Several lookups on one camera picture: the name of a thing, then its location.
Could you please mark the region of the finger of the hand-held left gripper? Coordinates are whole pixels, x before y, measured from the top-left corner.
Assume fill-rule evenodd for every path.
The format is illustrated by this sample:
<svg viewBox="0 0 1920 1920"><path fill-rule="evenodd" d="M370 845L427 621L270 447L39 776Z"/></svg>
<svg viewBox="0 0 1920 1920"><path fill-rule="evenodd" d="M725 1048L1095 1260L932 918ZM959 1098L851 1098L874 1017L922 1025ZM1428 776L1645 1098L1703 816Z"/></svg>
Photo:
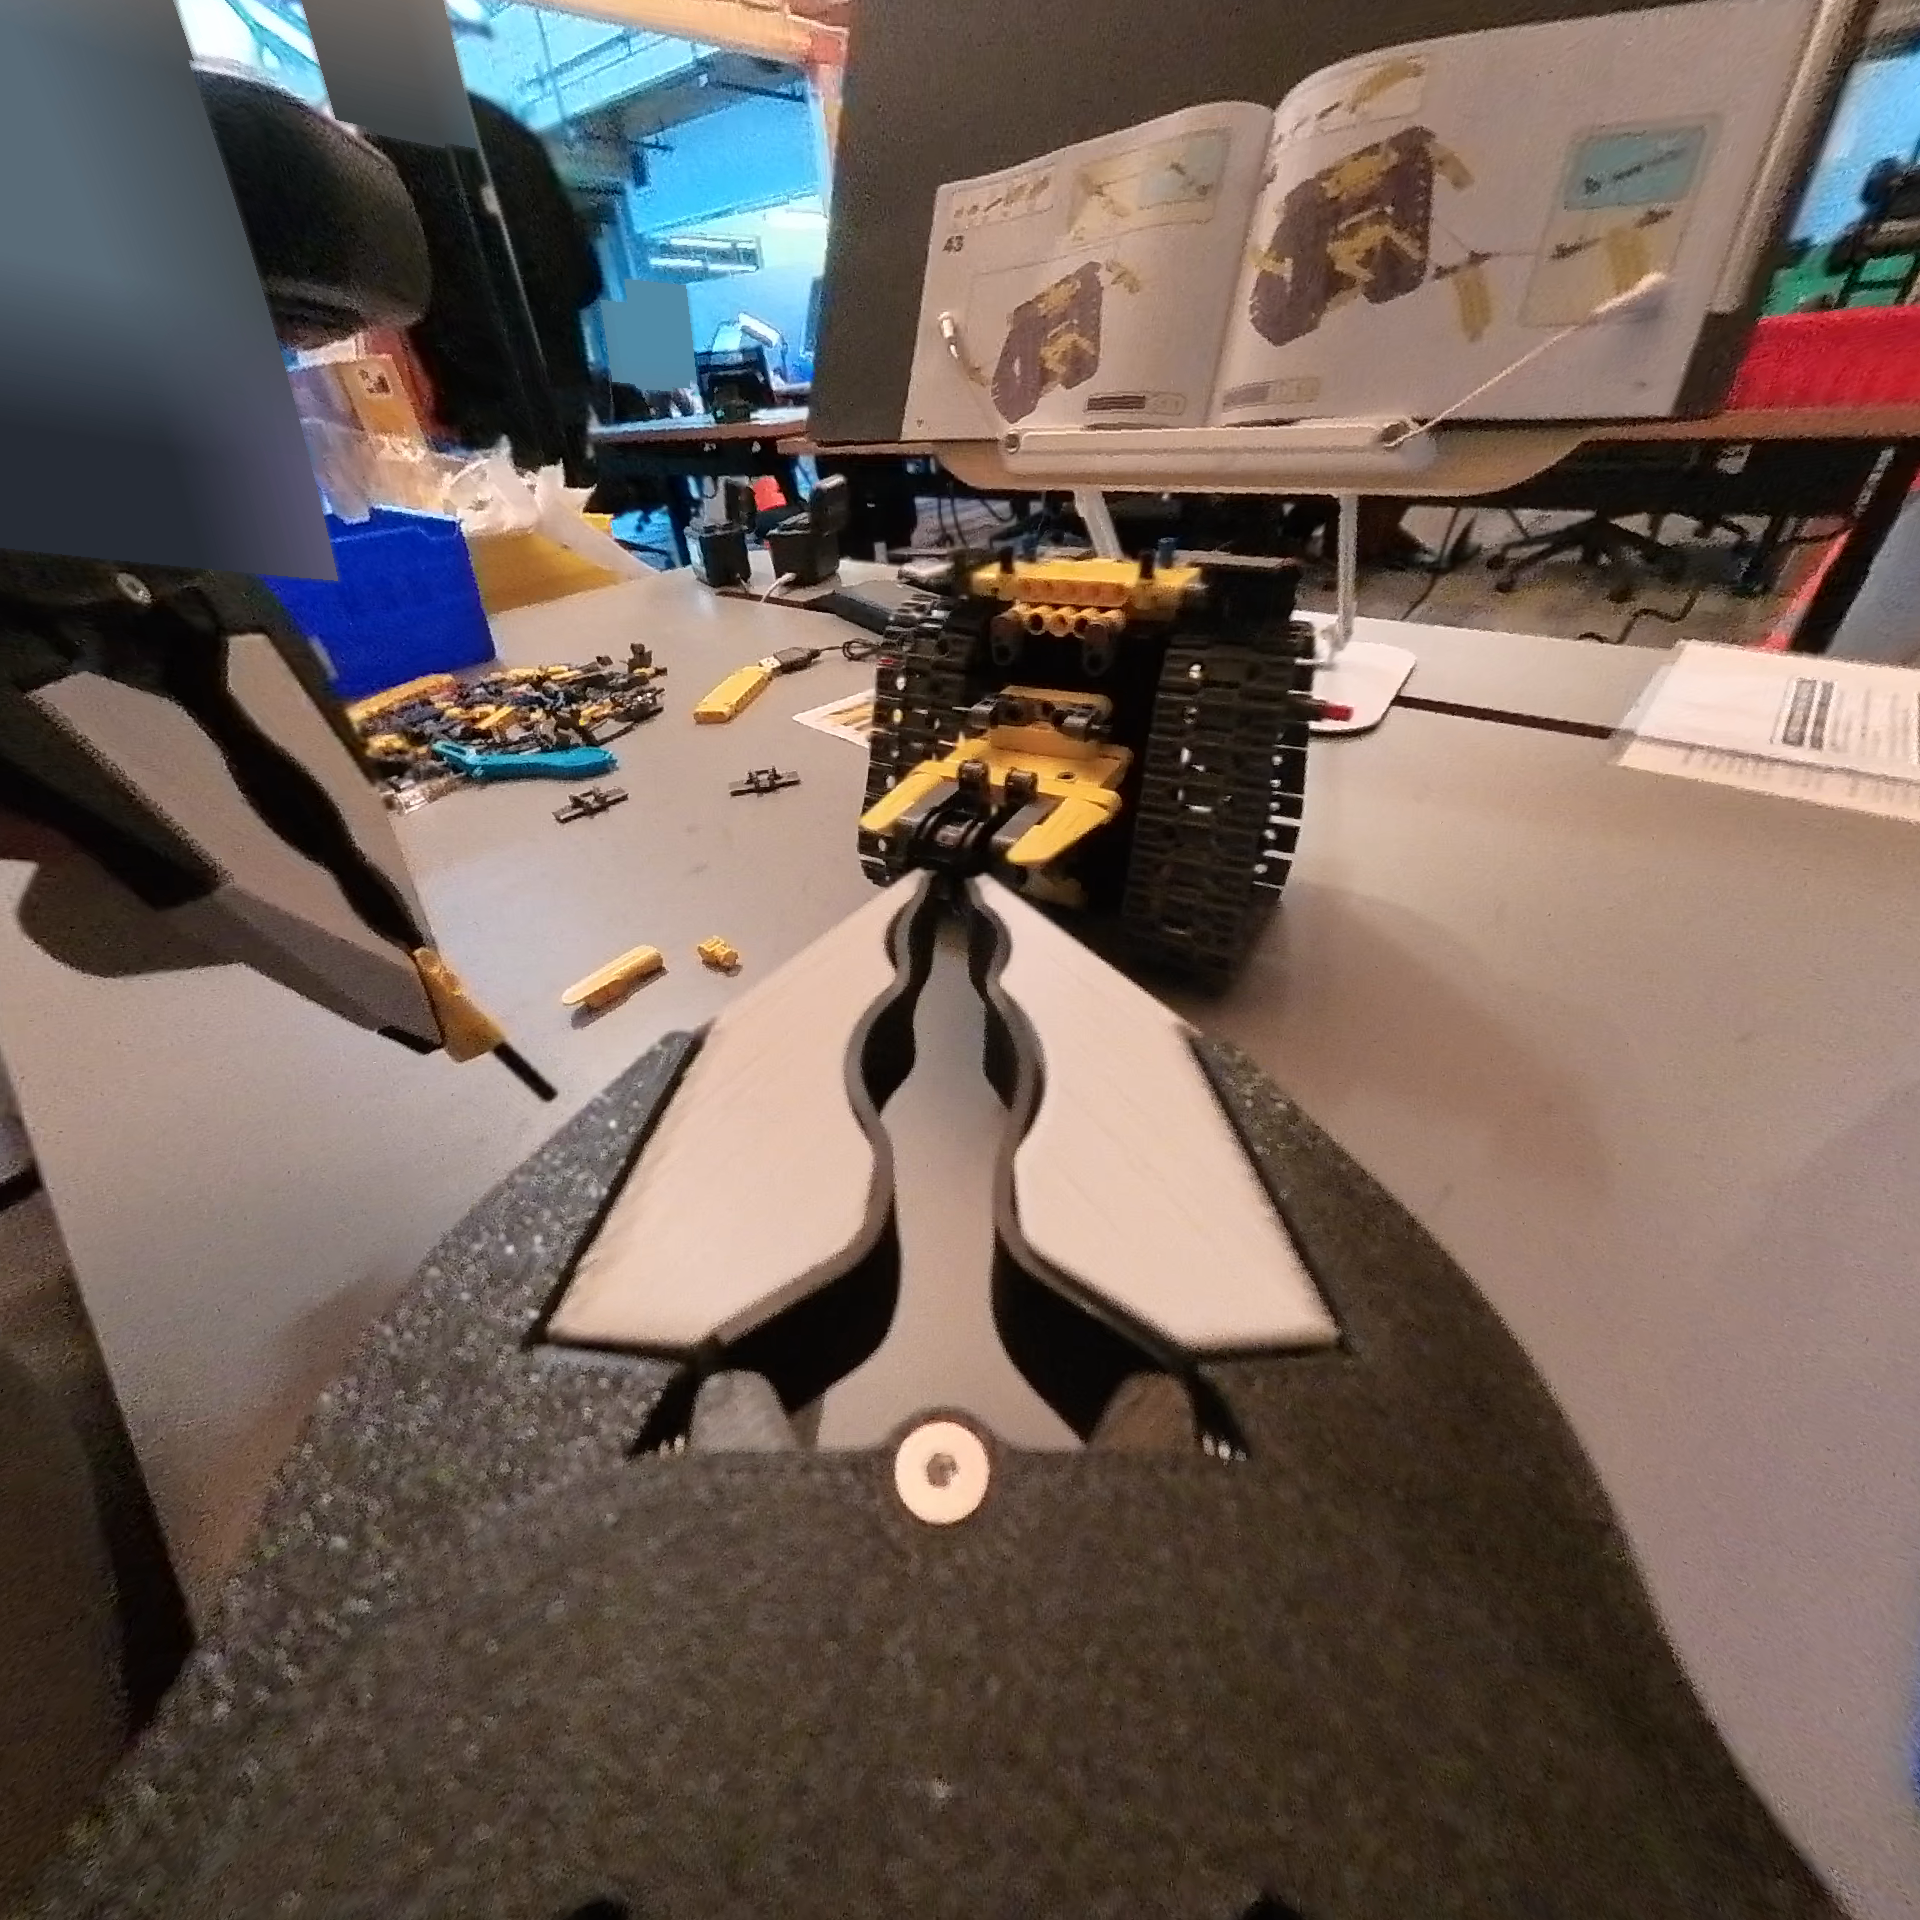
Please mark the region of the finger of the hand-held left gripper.
<svg viewBox="0 0 1920 1920"><path fill-rule="evenodd" d="M245 963L364 1036L443 1048L389 876L245 696L110 679L25 696L25 934L87 977Z"/></svg>
<svg viewBox="0 0 1920 1920"><path fill-rule="evenodd" d="M293 679L293 658L277 653L277 637L250 628L222 637L222 690L245 696L245 716L306 760L306 776L331 798L348 845L389 876L389 895L402 901L416 951L427 951L427 909L396 837L389 798L370 794L356 744L342 738L342 716Z"/></svg>

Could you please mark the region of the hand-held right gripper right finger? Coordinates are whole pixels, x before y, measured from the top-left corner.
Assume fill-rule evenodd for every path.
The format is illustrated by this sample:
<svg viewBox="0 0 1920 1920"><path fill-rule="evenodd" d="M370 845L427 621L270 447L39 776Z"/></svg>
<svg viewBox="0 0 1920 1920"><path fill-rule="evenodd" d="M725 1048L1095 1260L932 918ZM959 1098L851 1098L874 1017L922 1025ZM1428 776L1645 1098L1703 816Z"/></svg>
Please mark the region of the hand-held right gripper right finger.
<svg viewBox="0 0 1920 1920"><path fill-rule="evenodd" d="M1218 1361L1335 1353L1335 1307L1301 1248L1194 1025L1032 901L961 876L996 1141L996 1337L1061 1417L1102 1417L1158 1373L1218 1417Z"/></svg>

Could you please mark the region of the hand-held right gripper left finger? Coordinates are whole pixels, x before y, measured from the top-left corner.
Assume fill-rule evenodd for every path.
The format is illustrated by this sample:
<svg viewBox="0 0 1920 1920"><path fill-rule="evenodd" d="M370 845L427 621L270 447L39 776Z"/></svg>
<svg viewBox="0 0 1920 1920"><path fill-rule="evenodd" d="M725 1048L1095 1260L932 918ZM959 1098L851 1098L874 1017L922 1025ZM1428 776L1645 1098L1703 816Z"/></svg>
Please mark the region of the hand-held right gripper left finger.
<svg viewBox="0 0 1920 1920"><path fill-rule="evenodd" d="M943 885L896 876L702 1025L547 1342L764 1373L786 1409L851 1387L901 1307L889 1102L917 1066Z"/></svg>

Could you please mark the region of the pile of small toy bricks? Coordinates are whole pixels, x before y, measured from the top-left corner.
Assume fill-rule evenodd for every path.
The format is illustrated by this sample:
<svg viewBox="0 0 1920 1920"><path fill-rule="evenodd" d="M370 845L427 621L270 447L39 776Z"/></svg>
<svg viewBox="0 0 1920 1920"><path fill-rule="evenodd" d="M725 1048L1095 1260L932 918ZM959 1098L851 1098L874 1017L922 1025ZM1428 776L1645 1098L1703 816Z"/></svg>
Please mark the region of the pile of small toy bricks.
<svg viewBox="0 0 1920 1920"><path fill-rule="evenodd" d="M667 665L627 643L625 658L540 658L389 685L348 696L356 752L389 794L443 794L448 776L427 744L609 744L661 716Z"/></svg>

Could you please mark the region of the yellow black toy tracked vehicle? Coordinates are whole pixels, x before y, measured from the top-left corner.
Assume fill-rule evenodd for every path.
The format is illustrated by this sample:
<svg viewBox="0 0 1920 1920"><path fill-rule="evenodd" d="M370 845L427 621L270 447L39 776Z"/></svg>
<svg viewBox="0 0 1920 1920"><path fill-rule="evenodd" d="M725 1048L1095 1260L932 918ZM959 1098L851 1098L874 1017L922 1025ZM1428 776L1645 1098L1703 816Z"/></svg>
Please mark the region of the yellow black toy tracked vehicle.
<svg viewBox="0 0 1920 1920"><path fill-rule="evenodd" d="M858 853L1095 909L1218 994L1281 901L1311 690L1301 556L922 548L881 637Z"/></svg>

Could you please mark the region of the blue plastic bin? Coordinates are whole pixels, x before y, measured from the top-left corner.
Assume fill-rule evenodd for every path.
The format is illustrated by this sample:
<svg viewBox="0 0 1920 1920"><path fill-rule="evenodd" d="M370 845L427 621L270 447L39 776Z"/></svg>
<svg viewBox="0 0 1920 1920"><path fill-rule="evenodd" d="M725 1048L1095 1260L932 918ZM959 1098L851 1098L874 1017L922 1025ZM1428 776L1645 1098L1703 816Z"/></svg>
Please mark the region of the blue plastic bin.
<svg viewBox="0 0 1920 1920"><path fill-rule="evenodd" d="M265 594L324 653L331 696L499 658L456 517L402 506L370 506L364 517L324 511L324 541L331 584L265 575Z"/></svg>

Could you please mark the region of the blue brick separator tool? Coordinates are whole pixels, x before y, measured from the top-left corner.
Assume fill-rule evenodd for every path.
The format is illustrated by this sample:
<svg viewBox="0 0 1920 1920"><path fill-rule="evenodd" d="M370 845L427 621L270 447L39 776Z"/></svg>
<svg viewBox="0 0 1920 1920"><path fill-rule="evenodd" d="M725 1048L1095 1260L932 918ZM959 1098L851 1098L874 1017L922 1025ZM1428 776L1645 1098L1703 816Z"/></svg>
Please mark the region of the blue brick separator tool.
<svg viewBox="0 0 1920 1920"><path fill-rule="evenodd" d="M532 744L532 752L517 752L517 744L436 738L427 752L463 782L517 782L517 776L579 776L579 782L590 782L590 776L625 769L609 744Z"/></svg>

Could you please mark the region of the yellow cardboard box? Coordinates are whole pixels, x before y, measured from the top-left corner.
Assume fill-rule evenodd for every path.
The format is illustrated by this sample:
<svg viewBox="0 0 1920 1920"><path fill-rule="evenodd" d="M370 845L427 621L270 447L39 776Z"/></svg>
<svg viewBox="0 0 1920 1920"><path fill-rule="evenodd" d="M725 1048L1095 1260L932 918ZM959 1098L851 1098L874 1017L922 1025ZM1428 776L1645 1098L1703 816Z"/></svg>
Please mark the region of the yellow cardboard box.
<svg viewBox="0 0 1920 1920"><path fill-rule="evenodd" d="M463 571L488 611L523 611L523 609L625 584L609 556L584 556L547 526L463 533Z"/></svg>

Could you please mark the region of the clear plastic bags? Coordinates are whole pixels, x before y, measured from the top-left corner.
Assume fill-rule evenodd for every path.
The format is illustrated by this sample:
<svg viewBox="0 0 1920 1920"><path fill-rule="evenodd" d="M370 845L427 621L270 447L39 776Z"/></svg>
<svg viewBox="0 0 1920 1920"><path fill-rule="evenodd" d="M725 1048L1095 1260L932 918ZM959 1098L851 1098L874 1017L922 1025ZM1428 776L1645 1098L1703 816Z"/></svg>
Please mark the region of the clear plastic bags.
<svg viewBox="0 0 1920 1920"><path fill-rule="evenodd" d="M402 328L364 328L324 348L289 348L289 392L311 447L316 506L331 517L443 511L463 533L563 533L564 517L609 526L590 489L563 463L532 463L503 435L463 445Z"/></svg>

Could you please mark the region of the black battery charger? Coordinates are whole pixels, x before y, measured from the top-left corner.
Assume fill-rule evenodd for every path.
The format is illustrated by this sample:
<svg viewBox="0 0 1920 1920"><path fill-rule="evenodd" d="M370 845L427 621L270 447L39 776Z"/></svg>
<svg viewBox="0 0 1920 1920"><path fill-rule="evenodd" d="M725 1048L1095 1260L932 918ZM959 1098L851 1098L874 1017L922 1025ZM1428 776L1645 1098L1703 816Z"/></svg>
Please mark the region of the black battery charger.
<svg viewBox="0 0 1920 1920"><path fill-rule="evenodd" d="M774 594L819 594L839 575L851 473L823 473L798 511L764 526Z"/></svg>
<svg viewBox="0 0 1920 1920"><path fill-rule="evenodd" d="M716 499L693 517L693 571L706 594L758 594L758 517L764 517L758 485L745 473L716 485Z"/></svg>

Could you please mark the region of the black hanging jacket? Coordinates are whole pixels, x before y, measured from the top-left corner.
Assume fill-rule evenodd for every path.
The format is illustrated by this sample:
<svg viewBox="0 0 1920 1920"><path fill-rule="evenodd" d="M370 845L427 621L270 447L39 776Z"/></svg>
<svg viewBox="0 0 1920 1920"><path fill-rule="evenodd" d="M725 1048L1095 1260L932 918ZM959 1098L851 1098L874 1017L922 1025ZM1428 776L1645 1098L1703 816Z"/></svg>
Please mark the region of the black hanging jacket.
<svg viewBox="0 0 1920 1920"><path fill-rule="evenodd" d="M523 463L590 463L590 357L584 308L609 297L599 249L551 150L463 96L477 150L389 142L427 234L427 308L416 357L427 376L436 435Z"/></svg>

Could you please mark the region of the printed paper in plastic sleeve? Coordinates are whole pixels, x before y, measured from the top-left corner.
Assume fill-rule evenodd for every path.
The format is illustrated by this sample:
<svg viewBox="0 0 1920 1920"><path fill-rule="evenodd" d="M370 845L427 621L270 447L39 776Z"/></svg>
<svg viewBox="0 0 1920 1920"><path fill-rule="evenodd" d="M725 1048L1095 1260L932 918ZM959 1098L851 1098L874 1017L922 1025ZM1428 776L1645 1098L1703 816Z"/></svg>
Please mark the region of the printed paper in plastic sleeve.
<svg viewBox="0 0 1920 1920"><path fill-rule="evenodd" d="M1920 822L1920 665L1684 637L1620 720L1620 769Z"/></svg>

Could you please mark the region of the instruction booklet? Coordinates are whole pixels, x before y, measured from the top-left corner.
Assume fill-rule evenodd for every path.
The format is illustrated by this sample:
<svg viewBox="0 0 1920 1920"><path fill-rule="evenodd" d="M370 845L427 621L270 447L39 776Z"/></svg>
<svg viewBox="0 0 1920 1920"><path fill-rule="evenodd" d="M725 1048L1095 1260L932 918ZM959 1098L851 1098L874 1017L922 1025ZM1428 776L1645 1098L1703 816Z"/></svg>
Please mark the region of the instruction booklet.
<svg viewBox="0 0 1920 1920"><path fill-rule="evenodd" d="M901 430L1653 423L1799 8L1408 39L932 196Z"/></svg>

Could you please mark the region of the red box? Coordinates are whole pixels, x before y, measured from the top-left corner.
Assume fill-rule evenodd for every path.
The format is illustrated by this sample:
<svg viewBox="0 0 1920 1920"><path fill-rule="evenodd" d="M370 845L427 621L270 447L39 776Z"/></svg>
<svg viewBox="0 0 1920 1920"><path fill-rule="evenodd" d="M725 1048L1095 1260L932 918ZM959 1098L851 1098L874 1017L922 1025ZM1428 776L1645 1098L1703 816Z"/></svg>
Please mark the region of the red box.
<svg viewBox="0 0 1920 1920"><path fill-rule="evenodd" d="M1916 412L1920 306L1756 320L1726 412Z"/></svg>

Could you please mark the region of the green crate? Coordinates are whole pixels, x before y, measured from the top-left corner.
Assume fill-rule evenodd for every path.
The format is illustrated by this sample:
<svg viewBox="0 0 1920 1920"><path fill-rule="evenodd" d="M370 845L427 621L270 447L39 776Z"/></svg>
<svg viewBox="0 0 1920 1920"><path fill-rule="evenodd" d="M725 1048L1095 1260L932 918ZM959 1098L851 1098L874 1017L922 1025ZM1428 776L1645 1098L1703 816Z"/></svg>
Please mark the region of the green crate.
<svg viewBox="0 0 1920 1920"><path fill-rule="evenodd" d="M1761 320L1916 306L1916 288L1920 288L1916 249L1856 260L1850 234L1791 243L1761 288Z"/></svg>

